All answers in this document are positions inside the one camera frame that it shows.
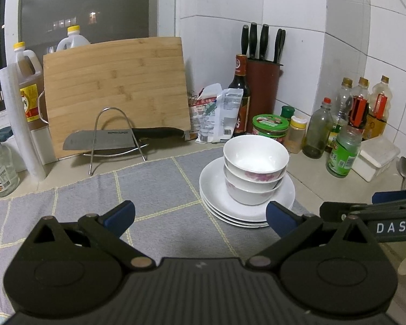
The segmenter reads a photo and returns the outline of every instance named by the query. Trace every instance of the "white plate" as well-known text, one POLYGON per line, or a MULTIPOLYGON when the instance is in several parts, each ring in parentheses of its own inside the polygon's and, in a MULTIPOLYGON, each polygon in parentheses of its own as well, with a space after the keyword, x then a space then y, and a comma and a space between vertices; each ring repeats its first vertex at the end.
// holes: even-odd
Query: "white plate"
POLYGON ((221 221, 224 221, 226 223, 228 223, 229 225, 233 225, 233 226, 237 226, 237 227, 244 227, 244 228, 262 228, 262 227, 267 227, 269 226, 268 224, 260 226, 260 225, 240 225, 237 222, 233 222, 231 220, 226 219, 225 217, 217 214, 213 209, 210 208, 210 206, 206 203, 203 202, 203 204, 206 206, 206 208, 208 209, 208 211, 215 216, 216 218, 220 219, 221 221))
POLYGON ((208 163, 200 174, 199 184, 205 199, 210 205, 233 219, 247 222, 265 222, 266 206, 270 201, 277 201, 291 209, 295 201, 295 186, 286 173, 280 187, 274 195, 262 204, 249 206, 238 203, 227 193, 224 180, 224 158, 218 158, 208 163))
POLYGON ((200 196, 202 197, 203 203, 205 204, 205 206, 209 209, 212 210, 213 213, 215 213, 216 217, 222 217, 223 221, 228 220, 230 222, 233 222, 237 225, 243 226, 243 227, 267 227, 269 226, 269 224, 265 221, 265 222, 246 222, 246 221, 242 221, 242 220, 237 220, 234 219, 232 217, 229 217, 227 215, 224 215, 223 213, 219 212, 215 207, 213 207, 206 199, 206 197, 204 196, 204 194, 202 193, 202 191, 200 191, 200 196))

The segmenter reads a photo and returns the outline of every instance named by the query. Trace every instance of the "green jar lid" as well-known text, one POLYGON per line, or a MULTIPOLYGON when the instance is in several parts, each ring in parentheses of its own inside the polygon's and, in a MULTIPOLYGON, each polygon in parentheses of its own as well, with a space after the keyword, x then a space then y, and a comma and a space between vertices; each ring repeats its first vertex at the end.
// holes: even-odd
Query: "green jar lid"
POLYGON ((253 117, 253 126, 264 131, 284 131, 289 127, 289 121, 277 115, 257 115, 253 117))
POLYGON ((295 114, 295 108, 293 106, 284 105, 281 107, 281 117, 290 119, 295 114))

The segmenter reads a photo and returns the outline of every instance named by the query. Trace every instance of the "cutting board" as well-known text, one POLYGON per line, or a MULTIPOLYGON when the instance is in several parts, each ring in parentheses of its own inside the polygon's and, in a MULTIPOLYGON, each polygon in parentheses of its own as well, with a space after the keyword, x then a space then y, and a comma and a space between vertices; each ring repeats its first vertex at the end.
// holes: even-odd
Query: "cutting board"
MULTIPOLYGON (((57 158, 81 153, 62 150, 75 131, 93 130, 98 113, 118 107, 134 127, 190 130, 181 38, 108 41, 44 56, 45 100, 57 158)), ((113 110, 98 129, 128 128, 113 110)))

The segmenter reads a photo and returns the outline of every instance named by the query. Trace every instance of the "food package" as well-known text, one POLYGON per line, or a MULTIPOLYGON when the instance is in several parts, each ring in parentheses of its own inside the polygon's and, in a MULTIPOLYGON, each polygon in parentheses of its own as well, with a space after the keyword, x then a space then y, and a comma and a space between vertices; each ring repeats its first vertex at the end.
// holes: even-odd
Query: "food package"
POLYGON ((199 127, 196 142, 220 143, 232 137, 242 95, 243 89, 223 90, 219 83, 209 85, 201 91, 195 100, 193 114, 198 119, 199 127))

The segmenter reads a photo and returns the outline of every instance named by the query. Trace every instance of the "red bottle label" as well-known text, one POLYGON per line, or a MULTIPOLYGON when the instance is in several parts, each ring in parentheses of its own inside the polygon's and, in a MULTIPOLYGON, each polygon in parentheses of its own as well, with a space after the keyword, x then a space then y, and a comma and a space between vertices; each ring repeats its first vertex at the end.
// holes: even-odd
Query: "red bottle label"
POLYGON ((238 120, 234 133, 244 133, 247 130, 248 110, 250 106, 250 98, 242 98, 241 107, 239 107, 238 120))

